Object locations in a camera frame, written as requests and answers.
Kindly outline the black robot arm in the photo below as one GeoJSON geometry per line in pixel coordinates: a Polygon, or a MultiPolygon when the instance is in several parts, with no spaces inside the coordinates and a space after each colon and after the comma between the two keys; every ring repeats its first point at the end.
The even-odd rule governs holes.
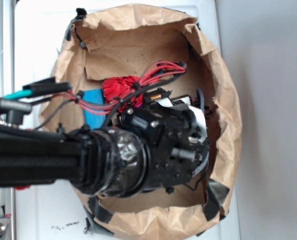
{"type": "MultiPolygon", "coordinates": [[[[120,123],[91,129],[83,125],[65,132],[23,130],[0,123],[0,187],[25,187],[68,180],[80,192],[126,198],[164,188],[172,193],[209,166],[210,141],[205,122],[205,99],[172,100],[144,95],[143,107],[128,106],[120,123]]],[[[0,115],[22,121],[30,102],[0,97],[0,115]]]]}

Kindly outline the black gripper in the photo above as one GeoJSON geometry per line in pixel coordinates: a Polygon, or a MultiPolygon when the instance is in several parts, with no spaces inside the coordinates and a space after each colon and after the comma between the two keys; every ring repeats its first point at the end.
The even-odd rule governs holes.
{"type": "Polygon", "coordinates": [[[174,186],[188,185],[208,166],[205,98],[200,88],[196,93],[195,102],[188,95],[166,96],[123,112],[120,126],[145,143],[147,167],[141,192],[165,188],[170,193],[174,186]]]}

